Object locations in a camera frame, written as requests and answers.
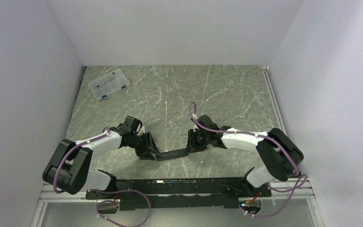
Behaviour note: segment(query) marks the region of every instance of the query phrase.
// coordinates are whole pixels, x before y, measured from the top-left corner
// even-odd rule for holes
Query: clear plastic organizer box
[[[120,69],[111,71],[88,83],[96,99],[107,99],[109,94],[116,94],[130,86],[129,80]]]

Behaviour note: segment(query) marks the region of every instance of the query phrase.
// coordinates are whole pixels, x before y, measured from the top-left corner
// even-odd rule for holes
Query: wire
[[[250,132],[250,131],[221,131],[221,130],[214,130],[214,129],[209,129],[203,125],[201,125],[197,119],[194,118],[193,116],[193,113],[191,112],[191,106],[194,105],[194,112],[196,113],[197,112],[197,104],[195,102],[192,102],[190,104],[190,107],[189,107],[189,111],[190,111],[190,117],[191,119],[194,121],[194,123],[199,126],[200,128],[203,128],[207,131],[211,131],[211,132],[216,132],[216,133],[238,133],[238,134],[248,134],[248,135],[251,135],[251,136],[256,136],[255,133],[253,132]],[[277,142],[274,138],[272,137],[269,137],[269,136],[264,136],[264,135],[260,135],[260,134],[257,134],[258,137],[261,137],[261,138],[264,138],[264,139],[267,139],[271,142],[273,142],[277,147],[280,148],[280,150],[283,152],[283,154],[286,156],[287,160],[289,160],[290,164],[292,164],[293,168],[294,168],[294,172],[293,172],[293,176],[297,176],[299,174],[299,171],[298,171],[298,167],[297,165],[294,163],[294,161],[292,160],[292,158],[290,157],[290,155],[287,153],[287,151],[285,150],[285,148],[280,145],[279,142]]]
[[[103,129],[103,131],[102,132],[105,132],[106,131],[106,133],[105,134],[103,134],[103,135],[100,135],[100,136],[97,136],[97,137],[94,137],[94,138],[91,138],[91,139],[89,139],[89,140],[86,140],[86,141],[84,141],[84,142],[81,142],[81,143],[79,143],[79,144],[76,144],[74,147],[72,147],[67,153],[66,153],[66,155],[62,158],[62,160],[61,160],[61,162],[59,163],[59,165],[58,165],[58,168],[56,169],[56,173],[55,173],[55,176],[54,176],[54,178],[53,178],[53,191],[55,192],[55,193],[57,193],[57,194],[59,194],[59,193],[63,193],[64,191],[62,190],[62,191],[59,191],[58,190],[58,178],[59,178],[59,172],[61,171],[61,169],[62,169],[62,167],[63,167],[63,164],[66,162],[66,159],[71,155],[71,153],[73,153],[73,151],[75,151],[77,148],[79,148],[79,147],[81,147],[81,146],[83,146],[83,145],[86,145],[86,144],[88,144],[88,143],[91,143],[91,142],[94,142],[94,141],[97,141],[97,140],[100,140],[100,139],[102,139],[102,138],[105,138],[106,136],[108,136],[109,135],[109,127],[105,127],[104,129]]]
[[[295,183],[295,185],[294,185],[294,187],[293,187],[293,190],[291,191],[291,193],[290,193],[290,195],[289,195],[289,197],[287,198],[287,200],[285,201],[285,203],[283,204],[283,206],[281,207],[281,208],[279,208],[275,213],[273,213],[273,214],[269,214],[269,215],[253,215],[252,217],[253,218],[270,218],[270,217],[273,217],[273,216],[275,216],[275,215],[277,215],[278,213],[280,213],[280,212],[282,212],[282,210],[287,206],[287,204],[289,203],[289,201],[290,201],[290,199],[292,198],[292,196],[293,196],[293,193],[294,193],[294,191],[298,188],[298,186],[297,186],[297,184],[298,184],[298,182],[301,180],[301,178],[303,178],[304,177],[304,180],[303,180],[303,182],[301,182],[301,185],[303,185],[306,181],[307,181],[307,174],[303,174],[303,175],[301,175],[299,178],[298,178],[298,180],[297,180],[297,182]]]
[[[220,131],[220,130],[213,130],[213,129],[209,129],[209,128],[207,128],[207,127],[205,127],[205,126],[201,125],[201,124],[197,121],[197,119],[195,119],[195,118],[194,118],[193,113],[191,112],[191,106],[193,106],[193,105],[194,105],[194,113],[196,113],[196,112],[197,112],[197,104],[196,104],[195,102],[192,102],[192,103],[190,104],[190,106],[189,106],[189,113],[190,113],[190,117],[191,117],[191,119],[194,121],[194,123],[195,123],[197,126],[199,126],[200,128],[203,128],[203,129],[205,129],[205,130],[207,130],[207,131],[216,132],[216,133],[242,133],[242,134],[248,134],[248,135],[251,135],[251,136],[255,136],[255,135],[256,135],[255,133],[252,133],[252,132],[250,132],[250,131]],[[261,137],[261,138],[267,139],[267,140],[269,140],[269,141],[273,142],[276,146],[278,146],[278,147],[280,148],[280,150],[283,152],[283,154],[286,156],[287,160],[289,160],[290,164],[292,164],[292,166],[293,166],[293,168],[294,168],[293,176],[297,176],[297,175],[299,174],[299,171],[298,171],[298,167],[297,167],[297,165],[294,163],[294,161],[292,160],[292,158],[290,157],[290,155],[287,153],[287,151],[286,151],[286,150],[282,147],[282,145],[280,145],[280,143],[278,143],[275,139],[273,139],[273,138],[271,138],[271,137],[269,137],[269,136],[264,136],[264,135],[260,135],[260,134],[258,134],[258,136],[259,136],[259,137]],[[298,183],[299,183],[299,181],[301,180],[301,178],[303,178],[303,177],[304,177],[304,180],[303,180],[300,184],[298,184]],[[280,190],[277,190],[277,189],[275,189],[275,188],[272,188],[272,187],[270,187],[270,185],[269,185],[269,183],[268,183],[268,187],[269,187],[270,189],[272,189],[272,190],[276,191],[276,192],[291,192],[291,193],[290,193],[289,197],[287,198],[287,200],[285,201],[285,203],[283,204],[283,206],[282,206],[282,207],[281,207],[278,211],[276,211],[275,213],[273,213],[273,214],[269,214],[269,215],[252,215],[252,217],[256,217],[256,218],[270,218],[270,217],[273,217],[273,216],[277,215],[278,213],[280,213],[280,212],[281,212],[281,211],[282,211],[282,210],[286,207],[286,205],[289,203],[290,199],[291,199],[291,198],[292,198],[292,196],[293,196],[294,191],[295,191],[297,188],[299,188],[299,187],[303,186],[303,185],[304,185],[304,183],[307,181],[307,178],[308,178],[308,177],[307,177],[307,175],[306,175],[306,174],[301,175],[301,176],[297,179],[296,183],[294,184],[294,187],[293,187],[293,188],[291,188],[291,189],[285,190],[285,191],[280,191]]]
[[[243,211],[244,216],[246,216],[247,214],[250,214],[251,216],[257,214],[258,212],[260,212],[261,210],[261,206],[257,201],[257,204],[254,205],[253,203],[250,204],[240,204],[240,210]]]
[[[104,203],[113,203],[113,204],[118,205],[118,202],[115,202],[115,201],[112,201],[112,200],[105,200],[105,201],[102,201],[102,202],[98,203],[96,205],[97,217],[103,218],[103,219],[105,219],[105,220],[107,220],[107,221],[109,221],[112,224],[115,224],[117,226],[120,226],[120,227],[140,227],[140,226],[142,226],[143,224],[145,224],[147,222],[147,220],[149,218],[149,215],[151,214],[151,203],[149,202],[148,197],[144,193],[142,193],[140,191],[133,190],[133,189],[121,190],[121,191],[116,191],[116,192],[105,192],[105,191],[101,191],[101,190],[97,190],[97,189],[93,189],[92,191],[96,191],[96,192],[99,192],[99,193],[102,193],[102,194],[116,194],[116,193],[122,193],[122,192],[135,192],[135,193],[138,193],[138,194],[142,195],[144,197],[144,199],[147,201],[147,203],[148,203],[148,214],[147,214],[146,218],[140,224],[135,225],[135,226],[124,226],[124,225],[119,224],[119,223],[113,221],[112,219],[107,218],[104,215],[99,213],[99,207],[102,204],[104,204]]]
[[[56,173],[55,173],[55,177],[53,178],[53,191],[55,192],[55,193],[63,193],[64,191],[62,190],[62,191],[59,191],[58,190],[58,188],[57,188],[57,184],[58,184],[58,177],[59,177],[59,172],[61,171],[61,169],[62,169],[62,167],[63,167],[63,164],[66,162],[66,159],[70,156],[70,154],[73,152],[73,151],[75,151],[77,148],[79,148],[79,147],[81,147],[81,146],[83,146],[83,145],[86,145],[86,144],[88,144],[88,143],[91,143],[91,142],[94,142],[94,141],[97,141],[97,140],[100,140],[100,139],[102,139],[102,138],[105,138],[106,136],[108,136],[109,135],[109,131],[110,131],[110,129],[109,129],[109,127],[108,126],[106,126],[103,130],[102,130],[102,133],[103,132],[106,132],[105,134],[103,134],[103,135],[100,135],[100,136],[97,136],[97,137],[94,137],[94,138],[91,138],[91,139],[89,139],[89,140],[86,140],[86,141],[84,141],[84,142],[81,142],[81,143],[79,143],[79,144],[77,144],[77,145],[75,145],[74,147],[72,147],[66,154],[65,154],[65,156],[62,158],[62,160],[61,160],[61,162],[59,163],[59,165],[58,165],[58,168],[57,168],[57,170],[56,170]],[[149,199],[148,199],[148,197],[144,194],[144,193],[142,193],[142,192],[140,192],[140,191],[137,191],[137,190],[133,190],[133,189],[127,189],[127,190],[121,190],[121,191],[116,191],[116,192],[105,192],[105,191],[101,191],[101,190],[98,190],[98,189],[93,189],[92,191],[96,191],[96,192],[99,192],[99,193],[102,193],[102,194],[116,194],[115,195],[115,200],[114,201],[112,201],[112,200],[105,200],[105,201],[102,201],[102,202],[100,202],[100,203],[98,203],[97,204],[97,206],[96,206],[96,212],[97,212],[97,214],[98,214],[98,216],[97,217],[101,217],[101,218],[103,218],[103,219],[105,219],[105,220],[107,220],[107,221],[109,221],[109,222],[111,222],[111,223],[113,223],[113,224],[115,224],[115,225],[117,225],[117,226],[120,226],[120,227],[129,227],[129,226],[124,226],[124,225],[122,225],[122,224],[119,224],[119,223],[117,223],[117,222],[115,222],[115,221],[113,221],[113,220],[111,220],[110,218],[107,218],[107,217],[105,217],[104,215],[102,215],[102,214],[100,214],[99,213],[99,206],[101,206],[102,204],[104,204],[104,203],[113,203],[114,205],[116,205],[116,206],[119,206],[119,203],[118,202],[116,202],[116,199],[119,197],[119,193],[122,193],[122,192],[135,192],[135,193],[138,193],[138,194],[140,194],[140,195],[142,195],[146,200],[147,200],[147,203],[148,203],[148,214],[147,214],[147,217],[144,219],[144,221],[143,222],[141,222],[140,224],[138,224],[138,225],[136,225],[136,226],[130,226],[130,227],[139,227],[139,226],[142,226],[143,224],[145,224],[146,222],[147,222],[147,220],[148,220],[148,218],[149,218],[149,215],[151,214],[151,203],[149,202]]]
[[[254,199],[252,200],[247,200],[246,203],[253,203],[259,196],[259,192],[255,195]]]

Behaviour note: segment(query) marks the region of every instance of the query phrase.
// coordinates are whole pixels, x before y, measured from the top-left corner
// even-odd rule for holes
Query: white enclosure wall
[[[46,0],[0,0],[0,227],[31,225],[81,73]]]
[[[269,65],[303,0],[48,0],[83,65]]]
[[[363,0],[305,0],[270,76],[326,226],[363,226]]]

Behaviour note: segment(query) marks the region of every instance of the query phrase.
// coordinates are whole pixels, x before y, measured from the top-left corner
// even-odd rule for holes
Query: black metal base plate
[[[264,184],[255,192],[243,190],[240,177],[195,178],[195,179],[155,179],[155,180],[117,180],[118,190],[134,189],[149,195],[152,208],[224,206],[237,208],[239,197],[270,197],[271,192]],[[209,196],[183,196],[183,194],[210,194]],[[114,194],[87,192],[86,199],[113,199]],[[121,210],[147,208],[145,199],[132,192],[120,193]]]

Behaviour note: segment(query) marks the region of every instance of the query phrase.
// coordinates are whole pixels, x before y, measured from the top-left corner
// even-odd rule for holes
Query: green marble surface
[[[130,81],[129,89],[97,101],[87,83],[117,68]],[[144,123],[161,152],[184,148],[193,127],[188,114],[192,101],[199,116],[208,115],[219,127],[268,131],[278,126],[260,66],[101,66],[86,69],[67,138],[90,138],[130,115]],[[229,177],[243,176],[260,161],[256,152],[209,146],[205,152],[156,162],[138,160],[133,149],[121,148],[93,160],[90,169],[119,179]]]

